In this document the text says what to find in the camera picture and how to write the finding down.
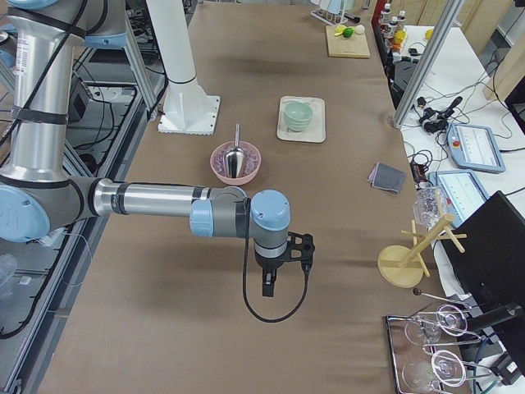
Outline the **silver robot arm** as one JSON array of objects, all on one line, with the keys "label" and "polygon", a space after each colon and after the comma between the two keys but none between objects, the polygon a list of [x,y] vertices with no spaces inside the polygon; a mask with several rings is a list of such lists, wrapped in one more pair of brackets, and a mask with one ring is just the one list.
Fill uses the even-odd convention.
[{"label": "silver robot arm", "polygon": [[84,218],[143,214],[187,217],[197,236],[252,239],[262,293],[273,295],[277,269],[290,260],[290,206],[275,190],[249,198],[236,187],[120,183],[63,170],[73,51],[126,48],[122,1],[12,1],[16,69],[11,152],[1,168],[1,237],[25,242]]}]

